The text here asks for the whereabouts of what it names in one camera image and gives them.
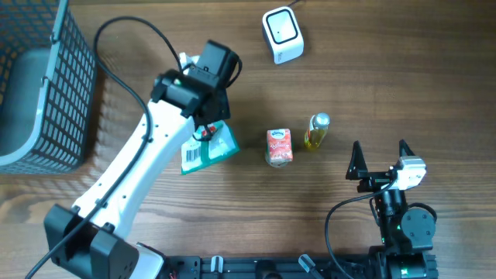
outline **juice box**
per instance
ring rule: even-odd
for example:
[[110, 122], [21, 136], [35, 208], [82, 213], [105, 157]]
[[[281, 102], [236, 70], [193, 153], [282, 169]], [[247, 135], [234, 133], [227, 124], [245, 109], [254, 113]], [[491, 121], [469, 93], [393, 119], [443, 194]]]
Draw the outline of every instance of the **juice box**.
[[284, 167], [293, 161], [291, 133], [289, 129], [273, 129], [267, 131], [267, 151], [265, 160], [272, 167]]

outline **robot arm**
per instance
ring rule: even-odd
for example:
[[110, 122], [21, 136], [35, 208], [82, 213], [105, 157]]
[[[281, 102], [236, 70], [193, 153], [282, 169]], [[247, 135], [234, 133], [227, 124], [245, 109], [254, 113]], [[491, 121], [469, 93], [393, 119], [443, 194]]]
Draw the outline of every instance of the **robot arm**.
[[[199, 126], [228, 119], [226, 88], [239, 57], [226, 46], [208, 41], [188, 75], [169, 70], [156, 80], [148, 103], [152, 132], [138, 161], [119, 186], [104, 201], [100, 199], [129, 165], [146, 131], [143, 116], [126, 145], [105, 173], [71, 210], [55, 205], [44, 220], [50, 251], [75, 226], [82, 229], [58, 250], [52, 261], [83, 278], [156, 278], [164, 272], [164, 256], [144, 245], [132, 246], [125, 239], [139, 206], [161, 171]], [[102, 208], [84, 224], [96, 204]]]
[[[97, 227], [103, 227], [107, 222], [112, 224], [113, 234], [122, 239], [126, 239], [129, 235], [136, 213], [158, 175], [195, 131], [193, 117], [185, 118], [181, 115], [181, 110], [174, 105], [160, 100], [149, 102], [148, 109], [152, 117], [153, 129], [142, 156], [119, 188], [110, 196], [104, 208], [91, 219], [91, 223]], [[143, 141], [145, 130], [146, 120], [143, 116], [134, 133], [105, 173], [73, 204], [73, 207], [79, 208], [77, 214], [80, 217], [86, 217], [95, 207], [98, 199], [124, 171]]]

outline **small bottle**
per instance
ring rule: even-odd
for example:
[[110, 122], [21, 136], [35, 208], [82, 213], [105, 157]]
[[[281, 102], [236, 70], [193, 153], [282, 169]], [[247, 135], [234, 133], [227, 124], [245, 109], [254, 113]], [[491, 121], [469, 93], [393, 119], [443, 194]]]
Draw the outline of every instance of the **small bottle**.
[[305, 146], [314, 150], [320, 146], [324, 136], [327, 134], [331, 119], [327, 113], [319, 112], [310, 118], [310, 124], [305, 134]]

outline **bottle cap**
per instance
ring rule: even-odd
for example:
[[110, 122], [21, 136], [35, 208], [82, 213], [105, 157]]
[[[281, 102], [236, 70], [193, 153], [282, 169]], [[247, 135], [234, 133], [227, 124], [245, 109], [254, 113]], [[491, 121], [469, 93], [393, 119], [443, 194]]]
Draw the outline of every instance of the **bottle cap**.
[[317, 129], [326, 129], [331, 122], [331, 118], [325, 112], [319, 112], [313, 118], [313, 126]]

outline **wire mesh basket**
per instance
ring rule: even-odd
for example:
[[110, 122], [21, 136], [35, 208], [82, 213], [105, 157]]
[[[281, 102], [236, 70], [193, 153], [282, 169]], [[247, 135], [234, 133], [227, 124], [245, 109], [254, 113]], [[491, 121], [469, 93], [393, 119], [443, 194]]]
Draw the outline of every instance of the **wire mesh basket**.
[[78, 167], [95, 80], [68, 0], [0, 0], [0, 173]]

